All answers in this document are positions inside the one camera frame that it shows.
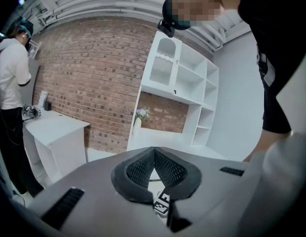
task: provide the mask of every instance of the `vr headset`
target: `vr headset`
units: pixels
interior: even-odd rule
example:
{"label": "vr headset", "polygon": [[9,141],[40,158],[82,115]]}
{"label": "vr headset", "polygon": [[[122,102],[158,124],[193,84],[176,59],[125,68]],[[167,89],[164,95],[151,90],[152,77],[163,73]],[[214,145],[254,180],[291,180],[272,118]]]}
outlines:
{"label": "vr headset", "polygon": [[179,21],[177,15],[172,12],[172,0],[165,0],[162,8],[163,18],[157,24],[157,28],[169,38],[175,34],[175,29],[186,30],[191,27],[190,21]]}

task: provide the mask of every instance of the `ceiling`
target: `ceiling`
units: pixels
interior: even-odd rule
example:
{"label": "ceiling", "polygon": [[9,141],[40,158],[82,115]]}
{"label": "ceiling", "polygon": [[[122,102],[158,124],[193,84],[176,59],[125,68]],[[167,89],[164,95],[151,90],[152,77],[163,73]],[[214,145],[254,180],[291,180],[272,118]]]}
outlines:
{"label": "ceiling", "polygon": [[[9,24],[19,15],[34,24],[34,32],[56,23],[89,16],[126,16],[157,23],[162,18],[161,8],[165,0],[26,0],[10,16]],[[223,44],[249,32],[236,10],[226,11],[215,21],[192,27],[183,35],[191,38],[210,51],[222,48]]]}

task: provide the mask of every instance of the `white t-shirt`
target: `white t-shirt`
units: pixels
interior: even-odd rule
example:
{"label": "white t-shirt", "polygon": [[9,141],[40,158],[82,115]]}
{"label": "white t-shirt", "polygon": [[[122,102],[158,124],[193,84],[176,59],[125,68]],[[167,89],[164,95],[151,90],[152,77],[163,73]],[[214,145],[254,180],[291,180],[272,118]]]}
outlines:
{"label": "white t-shirt", "polygon": [[26,48],[16,39],[0,43],[0,108],[22,107],[20,85],[31,79]]}

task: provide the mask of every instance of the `black pants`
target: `black pants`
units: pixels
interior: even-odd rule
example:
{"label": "black pants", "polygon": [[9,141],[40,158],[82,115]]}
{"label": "black pants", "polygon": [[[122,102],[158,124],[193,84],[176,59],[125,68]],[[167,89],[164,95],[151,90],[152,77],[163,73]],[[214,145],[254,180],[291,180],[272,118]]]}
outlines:
{"label": "black pants", "polygon": [[1,110],[0,150],[9,177],[20,194],[35,197],[43,187],[36,180],[24,148],[22,108]]}

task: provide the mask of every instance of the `red brick wall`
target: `red brick wall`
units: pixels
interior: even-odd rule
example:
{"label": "red brick wall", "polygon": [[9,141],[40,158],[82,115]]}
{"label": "red brick wall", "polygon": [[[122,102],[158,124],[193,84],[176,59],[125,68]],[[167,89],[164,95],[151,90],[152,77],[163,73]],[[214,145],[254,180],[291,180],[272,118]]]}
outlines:
{"label": "red brick wall", "polygon": [[85,146],[124,152],[155,33],[155,24],[143,20],[101,17],[72,21],[35,36],[42,48],[36,57],[40,69],[34,104],[42,90],[48,91],[53,110],[91,123],[85,129]]}
{"label": "red brick wall", "polygon": [[147,109],[150,118],[142,122],[144,128],[183,132],[189,105],[164,97],[141,92],[138,109]]}

